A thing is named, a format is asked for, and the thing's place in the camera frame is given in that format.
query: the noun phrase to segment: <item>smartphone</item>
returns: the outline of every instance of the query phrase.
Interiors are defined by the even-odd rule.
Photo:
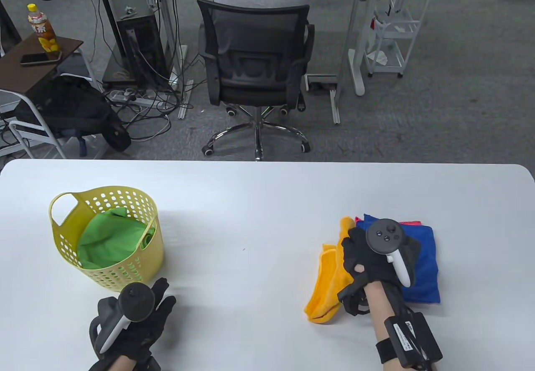
[[[61,52],[57,58],[50,58],[46,52],[43,53],[29,53],[23,55],[20,60],[21,66],[35,66],[35,65],[49,65],[61,60]]]

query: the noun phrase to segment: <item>black mesh chair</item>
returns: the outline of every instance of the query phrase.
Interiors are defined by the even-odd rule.
[[[247,123],[214,134],[202,149],[204,155],[212,155],[214,142],[223,136],[254,128],[255,159],[261,161],[263,127],[291,133],[301,139],[301,151],[309,152],[310,144],[298,129],[266,120],[277,106],[283,114],[306,109],[301,77],[314,45],[314,26],[306,21],[309,6],[247,9],[197,2],[204,20],[199,54],[206,63],[210,103],[223,102],[228,115],[249,117]],[[246,106],[254,107],[252,113]]]

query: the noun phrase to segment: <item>plastic bottle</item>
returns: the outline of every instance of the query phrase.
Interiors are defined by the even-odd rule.
[[[40,12],[35,4],[29,4],[28,10],[28,21],[37,34],[41,46],[48,53],[48,56],[57,58],[61,48],[56,41],[56,33],[54,33],[54,29],[50,25],[48,17],[43,12]]]

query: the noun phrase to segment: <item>black glove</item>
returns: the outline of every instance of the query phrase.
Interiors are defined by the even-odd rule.
[[[351,315],[367,313],[359,310],[359,306],[367,306],[364,287],[371,282],[381,281],[391,285],[401,294],[401,283],[393,264],[383,254],[374,252],[366,241],[366,232],[359,227],[350,229],[349,237],[342,241],[344,248],[344,269],[355,280],[351,285],[338,293],[338,300]],[[356,272],[355,266],[364,266],[363,272]]]
[[[90,371],[105,371],[119,356],[126,356],[136,361],[138,366],[149,361],[152,356],[149,349],[162,336],[166,320],[176,303],[174,296],[166,297],[162,301],[168,286],[165,278],[160,278],[154,283],[153,313],[145,321],[130,323],[127,329],[122,330],[112,346],[103,354],[98,354],[100,361]]]

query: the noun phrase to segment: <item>green towel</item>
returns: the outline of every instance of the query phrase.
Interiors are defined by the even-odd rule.
[[[91,219],[78,243],[82,268],[107,268],[132,255],[147,226],[127,214],[126,208],[114,208]],[[149,244],[153,235],[154,228],[150,228],[142,247]]]

